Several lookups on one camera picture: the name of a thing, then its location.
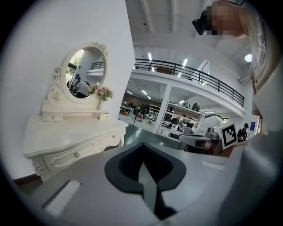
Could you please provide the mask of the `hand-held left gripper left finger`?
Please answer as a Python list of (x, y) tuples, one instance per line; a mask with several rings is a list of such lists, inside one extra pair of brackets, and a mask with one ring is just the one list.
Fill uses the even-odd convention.
[(134, 145), (84, 157), (41, 184), (31, 200), (50, 226), (153, 226), (141, 195), (119, 191), (105, 176), (109, 159)]

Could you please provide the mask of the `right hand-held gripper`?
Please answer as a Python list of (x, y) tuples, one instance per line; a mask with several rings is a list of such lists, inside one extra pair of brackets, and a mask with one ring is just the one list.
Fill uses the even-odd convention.
[(209, 128), (206, 136), (198, 134), (182, 134), (178, 140), (191, 147), (201, 147), (206, 139), (211, 141), (209, 152), (212, 155), (222, 155), (223, 152), (237, 143), (237, 133), (233, 122)]

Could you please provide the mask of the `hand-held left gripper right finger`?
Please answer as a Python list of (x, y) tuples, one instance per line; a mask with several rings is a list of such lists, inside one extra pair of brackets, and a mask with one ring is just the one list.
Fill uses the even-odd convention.
[(237, 147), (229, 158), (184, 152), (154, 144), (143, 144), (143, 163), (154, 181), (153, 218), (146, 226), (154, 226), (167, 218), (176, 218), (190, 204), (201, 198), (217, 195), (214, 185), (224, 194), (231, 187), (239, 165), (242, 148)]

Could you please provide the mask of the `white dressing table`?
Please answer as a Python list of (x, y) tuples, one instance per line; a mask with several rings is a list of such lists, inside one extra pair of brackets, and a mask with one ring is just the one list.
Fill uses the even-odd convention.
[(101, 112), (105, 111), (61, 112), (63, 121), (59, 122), (44, 122), (42, 114), (29, 117), (23, 155), (32, 161), (35, 173), (43, 182), (55, 175), (48, 170), (43, 155), (61, 153), (80, 144), (99, 143), (103, 134), (126, 130), (128, 124), (124, 121), (112, 118), (99, 120), (97, 114)]

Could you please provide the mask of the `white shelf with dark bags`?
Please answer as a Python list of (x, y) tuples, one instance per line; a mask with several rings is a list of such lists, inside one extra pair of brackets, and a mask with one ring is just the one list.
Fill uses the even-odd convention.
[(171, 124), (177, 131), (183, 131), (185, 128), (192, 128), (194, 130), (204, 117), (205, 115), (203, 113), (169, 102), (163, 114), (161, 126)]

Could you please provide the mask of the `narrow white storage shelf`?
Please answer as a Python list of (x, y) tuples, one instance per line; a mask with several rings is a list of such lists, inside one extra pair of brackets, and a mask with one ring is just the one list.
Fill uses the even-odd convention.
[(154, 105), (154, 104), (150, 104), (148, 118), (151, 121), (156, 122), (156, 120), (158, 118), (159, 111), (160, 111), (160, 107), (159, 106)]

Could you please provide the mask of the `black balcony railing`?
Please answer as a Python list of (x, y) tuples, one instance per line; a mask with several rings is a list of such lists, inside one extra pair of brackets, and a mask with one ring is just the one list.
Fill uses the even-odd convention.
[(215, 89), (217, 92), (228, 96), (240, 106), (244, 106), (245, 98), (238, 91), (225, 82), (195, 68), (168, 61), (136, 58), (133, 69), (169, 74), (192, 82), (197, 82), (204, 86), (207, 85), (208, 87)]

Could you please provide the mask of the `pink and white flower bouquet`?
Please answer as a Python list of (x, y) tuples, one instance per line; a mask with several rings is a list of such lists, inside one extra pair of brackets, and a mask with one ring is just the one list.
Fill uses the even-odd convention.
[(105, 102), (114, 97), (114, 92), (108, 87), (100, 87), (98, 85), (89, 86), (88, 94), (96, 94), (100, 102)]

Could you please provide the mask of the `person's beige printed shirt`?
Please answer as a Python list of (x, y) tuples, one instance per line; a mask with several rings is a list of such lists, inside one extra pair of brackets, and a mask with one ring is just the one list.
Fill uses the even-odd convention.
[(245, 35), (252, 51), (249, 71), (253, 89), (252, 113), (262, 118), (264, 132), (280, 131), (283, 129), (283, 122), (280, 122), (283, 104), (276, 92), (283, 80), (277, 74), (283, 52), (278, 38), (255, 7), (247, 5), (243, 12), (247, 26)]

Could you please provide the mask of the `oval white framed mirror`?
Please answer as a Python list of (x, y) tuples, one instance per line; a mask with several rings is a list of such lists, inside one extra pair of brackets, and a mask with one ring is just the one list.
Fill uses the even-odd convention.
[(90, 42), (76, 47), (55, 69), (54, 80), (42, 104), (43, 112), (95, 112), (99, 98), (89, 86), (103, 86), (107, 75), (106, 44)]

